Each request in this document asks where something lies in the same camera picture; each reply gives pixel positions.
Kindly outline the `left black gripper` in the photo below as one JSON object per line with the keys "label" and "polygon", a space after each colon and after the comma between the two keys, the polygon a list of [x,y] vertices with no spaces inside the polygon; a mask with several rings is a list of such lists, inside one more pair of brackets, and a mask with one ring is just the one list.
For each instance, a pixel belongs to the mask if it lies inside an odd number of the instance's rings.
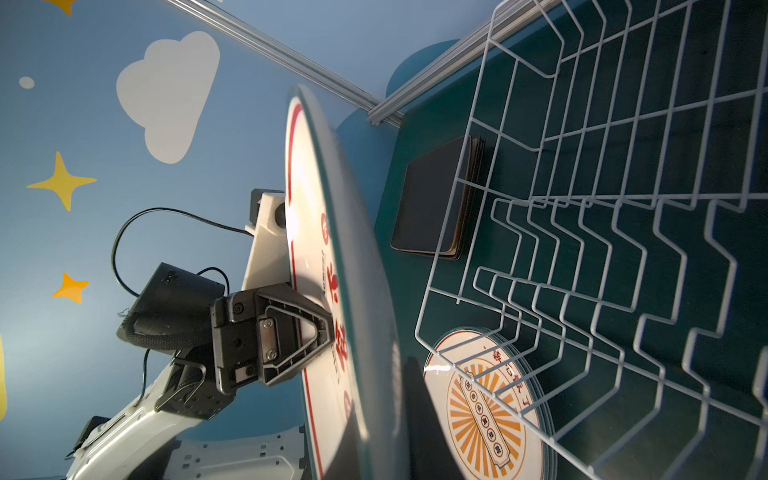
{"label": "left black gripper", "polygon": [[227,295],[218,282],[162,263],[117,336],[173,356],[155,411],[210,419],[246,385],[294,378],[331,346],[332,324],[287,284]]}

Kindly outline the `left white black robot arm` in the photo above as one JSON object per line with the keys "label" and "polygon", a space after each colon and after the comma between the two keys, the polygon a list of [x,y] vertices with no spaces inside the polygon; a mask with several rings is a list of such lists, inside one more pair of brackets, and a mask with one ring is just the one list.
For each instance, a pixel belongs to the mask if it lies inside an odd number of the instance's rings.
{"label": "left white black robot arm", "polygon": [[240,388],[292,379],[334,340],[331,313],[286,283],[228,293],[166,263],[118,336],[170,354],[170,363],[120,413],[89,421],[70,454],[70,479],[130,478],[182,432],[217,416]]}

